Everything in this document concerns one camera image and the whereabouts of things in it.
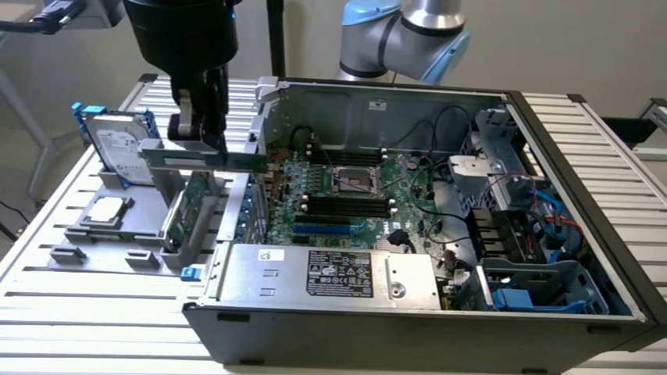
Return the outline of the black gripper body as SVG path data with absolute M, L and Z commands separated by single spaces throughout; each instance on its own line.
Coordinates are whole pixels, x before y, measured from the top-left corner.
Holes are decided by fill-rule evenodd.
M 124 1 L 144 60 L 165 73 L 203 73 L 239 50 L 236 1 Z

